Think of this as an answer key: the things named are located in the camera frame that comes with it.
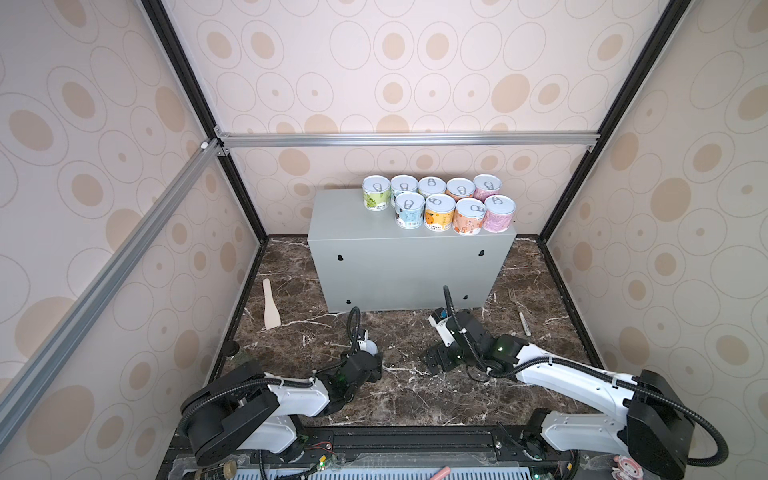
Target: wooden spatula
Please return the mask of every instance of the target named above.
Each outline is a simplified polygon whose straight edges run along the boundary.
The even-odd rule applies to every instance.
[[[280,326],[280,312],[277,311],[275,299],[272,297],[270,279],[264,279],[264,328],[273,329]]]

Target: tin can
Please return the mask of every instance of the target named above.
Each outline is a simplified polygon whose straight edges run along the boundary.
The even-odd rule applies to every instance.
[[[362,204],[368,210],[384,210],[389,203],[389,180],[371,175],[362,181]]]
[[[437,177],[424,177],[419,180],[419,193],[424,198],[445,193],[445,181]]]
[[[475,192],[475,183],[468,178],[452,178],[445,185],[445,192],[457,202],[462,198],[470,198]]]
[[[493,233],[501,233],[509,228],[512,217],[515,215],[515,201],[504,195],[491,195],[485,199],[485,219],[483,230]]]
[[[475,177],[474,198],[484,202],[491,195],[496,195],[502,188],[502,181],[495,175],[482,174]]]
[[[448,195],[430,195],[424,207],[424,225],[435,232],[445,232],[451,228],[455,207],[456,200]]]
[[[459,235],[477,235],[485,217],[485,205],[476,198],[462,198],[456,202],[453,230]]]
[[[424,197],[416,192],[402,192],[395,200],[395,222],[400,228],[411,230],[424,223]]]
[[[410,175],[398,175],[391,179],[389,185],[392,190],[392,195],[389,201],[392,203],[393,207],[395,206],[395,200],[398,195],[405,192],[415,192],[419,189],[419,181]]]

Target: brown marble surface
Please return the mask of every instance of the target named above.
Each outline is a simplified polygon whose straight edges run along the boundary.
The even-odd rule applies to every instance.
[[[282,326],[263,327],[262,280],[269,278]],[[538,247],[517,239],[482,309],[474,314],[498,336],[525,337],[518,311],[531,328],[531,341],[578,362],[588,363],[574,327]],[[419,354],[439,341],[429,311],[365,312],[362,326],[384,352],[384,376],[368,383],[354,402],[331,417],[303,419],[307,425],[493,425],[522,424],[533,409],[589,412],[573,399],[510,380],[474,382],[465,369],[431,376]],[[235,339],[245,352],[275,375],[307,378],[349,348],[346,314],[326,312],[306,238],[273,238]],[[224,371],[233,368],[227,360]],[[475,378],[483,375],[473,370]]]

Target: pink can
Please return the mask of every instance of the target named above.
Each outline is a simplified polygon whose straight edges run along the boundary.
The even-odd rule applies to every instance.
[[[515,201],[504,195],[491,195],[485,199],[485,219],[483,230],[501,233],[509,228],[515,215]]]
[[[491,195],[496,195],[502,188],[502,181],[495,175],[482,174],[475,177],[474,198],[484,202]]]

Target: pink cartoon toy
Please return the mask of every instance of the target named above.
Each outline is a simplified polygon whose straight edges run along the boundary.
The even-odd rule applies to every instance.
[[[614,467],[611,476],[614,480],[642,480],[643,468],[632,458],[624,455],[616,455],[614,462],[618,467]]]

